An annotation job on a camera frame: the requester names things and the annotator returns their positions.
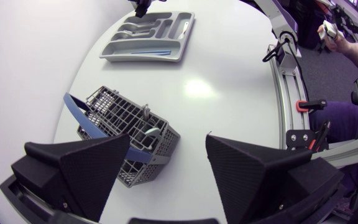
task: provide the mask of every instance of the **gray wire basket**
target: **gray wire basket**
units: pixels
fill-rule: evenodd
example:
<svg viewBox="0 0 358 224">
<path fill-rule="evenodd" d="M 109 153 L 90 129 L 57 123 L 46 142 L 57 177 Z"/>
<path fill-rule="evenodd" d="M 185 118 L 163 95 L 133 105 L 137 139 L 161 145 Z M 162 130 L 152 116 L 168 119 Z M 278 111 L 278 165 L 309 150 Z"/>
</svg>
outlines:
<svg viewBox="0 0 358 224">
<path fill-rule="evenodd" d="M 150 113 L 147 105 L 139 106 L 105 86 L 88 97 L 86 105 L 89 111 L 85 116 L 100 130 L 108 136 L 128 133 L 132 147 L 149 152 L 154 158 L 169 158 L 180 139 L 168 121 Z M 91 139 L 81 126 L 77 133 L 82 139 Z M 168 160 L 143 163 L 125 159 L 118 178 L 127 187 L 154 180 Z"/>
</svg>

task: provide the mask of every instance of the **gray cutlery tray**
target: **gray cutlery tray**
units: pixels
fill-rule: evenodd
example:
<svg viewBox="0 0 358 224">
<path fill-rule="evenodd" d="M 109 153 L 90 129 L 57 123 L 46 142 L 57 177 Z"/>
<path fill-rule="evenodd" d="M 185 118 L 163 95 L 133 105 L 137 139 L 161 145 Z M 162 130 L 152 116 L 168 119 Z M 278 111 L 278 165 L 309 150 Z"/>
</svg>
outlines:
<svg viewBox="0 0 358 224">
<path fill-rule="evenodd" d="M 169 61 L 179 62 L 183 55 L 195 14 L 192 12 L 156 12 L 143 18 L 128 17 L 101 52 L 99 58 L 110 62 Z M 178 39 L 188 22 L 185 35 Z M 169 55 L 132 54 L 170 50 Z"/>
</svg>

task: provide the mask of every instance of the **clamp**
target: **clamp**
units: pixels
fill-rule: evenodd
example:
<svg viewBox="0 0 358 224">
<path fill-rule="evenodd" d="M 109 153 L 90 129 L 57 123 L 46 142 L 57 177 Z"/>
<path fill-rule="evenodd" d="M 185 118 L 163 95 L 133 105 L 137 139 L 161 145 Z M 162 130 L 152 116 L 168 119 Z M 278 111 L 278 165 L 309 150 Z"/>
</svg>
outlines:
<svg viewBox="0 0 358 224">
<path fill-rule="evenodd" d="M 328 143 L 325 141 L 331 127 L 330 121 L 325 121 L 317 132 L 308 129 L 288 130 L 287 146 L 289 150 L 299 147 L 305 147 L 313 153 L 328 149 Z"/>
<path fill-rule="evenodd" d="M 302 101 L 296 102 L 296 110 L 298 112 L 309 112 L 309 110 L 322 110 L 327 106 L 326 100 Z"/>
</svg>

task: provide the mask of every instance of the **dishwasher cutlery basket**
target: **dishwasher cutlery basket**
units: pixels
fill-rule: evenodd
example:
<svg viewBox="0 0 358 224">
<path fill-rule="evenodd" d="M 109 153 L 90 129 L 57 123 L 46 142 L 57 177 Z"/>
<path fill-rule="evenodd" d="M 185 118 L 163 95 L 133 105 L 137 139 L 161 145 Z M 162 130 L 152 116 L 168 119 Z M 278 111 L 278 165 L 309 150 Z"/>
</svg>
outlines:
<svg viewBox="0 0 358 224">
<path fill-rule="evenodd" d="M 129 134 L 131 146 L 118 174 L 127 187 L 154 180 L 180 138 L 168 121 L 150 113 L 147 105 L 139 106 L 105 86 L 86 103 L 68 93 L 64 101 L 80 124 L 77 133 L 82 139 Z"/>
</svg>

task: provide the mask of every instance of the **red clip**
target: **red clip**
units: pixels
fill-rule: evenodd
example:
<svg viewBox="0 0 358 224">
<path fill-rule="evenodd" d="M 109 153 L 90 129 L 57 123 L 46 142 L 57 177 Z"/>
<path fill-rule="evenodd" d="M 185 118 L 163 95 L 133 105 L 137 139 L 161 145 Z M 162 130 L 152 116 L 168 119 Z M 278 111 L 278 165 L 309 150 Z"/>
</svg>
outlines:
<svg viewBox="0 0 358 224">
<path fill-rule="evenodd" d="M 300 108 L 299 103 L 307 103 L 307 101 L 298 100 L 298 101 L 296 102 L 296 110 L 297 110 L 298 112 L 308 112 L 308 111 L 309 111 L 309 109 Z"/>
<path fill-rule="evenodd" d="M 316 143 L 316 140 L 314 139 L 311 143 L 310 143 L 310 145 L 309 145 L 309 148 L 308 149 L 312 149 L 313 148 L 313 146 L 314 146 L 314 144 Z"/>
</svg>

